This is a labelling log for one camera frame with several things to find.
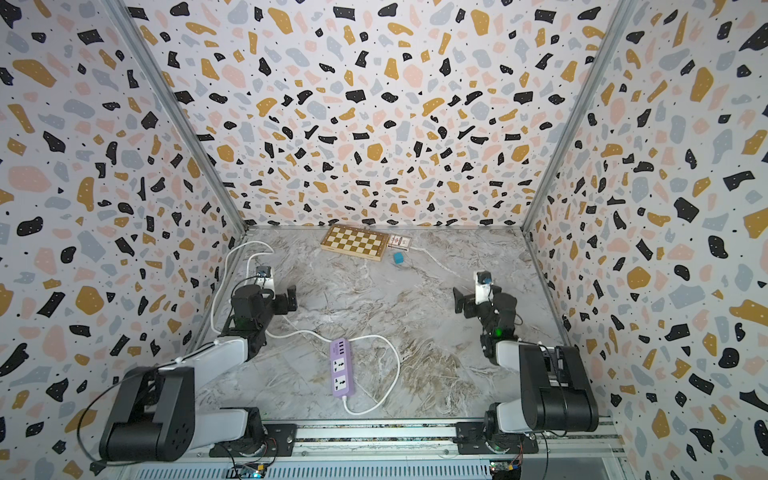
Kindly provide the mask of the purple power strip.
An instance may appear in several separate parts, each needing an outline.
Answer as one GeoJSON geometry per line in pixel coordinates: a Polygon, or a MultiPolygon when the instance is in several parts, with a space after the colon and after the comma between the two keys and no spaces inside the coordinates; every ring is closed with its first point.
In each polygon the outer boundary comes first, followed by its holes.
{"type": "Polygon", "coordinates": [[[331,392],[336,398],[350,397],[354,394],[352,349],[346,338],[339,338],[330,343],[331,392]]]}

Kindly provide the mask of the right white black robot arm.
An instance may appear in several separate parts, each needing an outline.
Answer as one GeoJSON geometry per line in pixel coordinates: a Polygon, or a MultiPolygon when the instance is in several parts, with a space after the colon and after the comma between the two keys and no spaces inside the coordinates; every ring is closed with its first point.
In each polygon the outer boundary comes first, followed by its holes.
{"type": "Polygon", "coordinates": [[[495,285],[478,285],[473,294],[455,288],[452,294],[455,312],[479,321],[484,357],[519,379],[519,397],[495,402],[484,414],[482,438],[489,449],[506,452],[539,433],[597,430],[599,409],[576,347],[521,339],[518,301],[495,285]]]}

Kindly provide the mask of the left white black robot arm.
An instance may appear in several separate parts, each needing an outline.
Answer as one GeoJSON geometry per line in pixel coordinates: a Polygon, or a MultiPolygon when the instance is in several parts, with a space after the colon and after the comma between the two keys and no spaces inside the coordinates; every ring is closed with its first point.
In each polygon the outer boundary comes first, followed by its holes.
{"type": "Polygon", "coordinates": [[[174,462],[202,447],[245,461],[292,454],[294,424],[268,427],[256,407],[196,408],[199,390],[258,355],[274,316],[297,310],[296,288],[277,294],[245,284],[234,289],[231,307],[213,341],[169,363],[133,368],[114,385],[117,395],[91,462],[103,467],[174,462]]]}

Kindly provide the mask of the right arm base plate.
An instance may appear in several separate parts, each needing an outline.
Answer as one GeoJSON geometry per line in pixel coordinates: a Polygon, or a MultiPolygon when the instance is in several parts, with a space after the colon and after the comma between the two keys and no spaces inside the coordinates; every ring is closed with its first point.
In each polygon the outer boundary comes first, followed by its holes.
{"type": "Polygon", "coordinates": [[[460,455],[528,455],[539,452],[539,446],[532,437],[517,433],[491,433],[489,427],[479,421],[457,422],[452,441],[460,455]]]}

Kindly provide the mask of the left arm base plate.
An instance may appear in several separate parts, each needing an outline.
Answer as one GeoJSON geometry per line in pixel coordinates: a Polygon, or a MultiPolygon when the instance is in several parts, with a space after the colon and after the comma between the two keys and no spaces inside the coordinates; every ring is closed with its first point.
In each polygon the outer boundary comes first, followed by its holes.
{"type": "Polygon", "coordinates": [[[208,453],[211,458],[230,458],[236,461],[262,461],[277,457],[290,457],[297,436],[295,423],[268,423],[247,426],[236,440],[215,444],[208,453]]]}

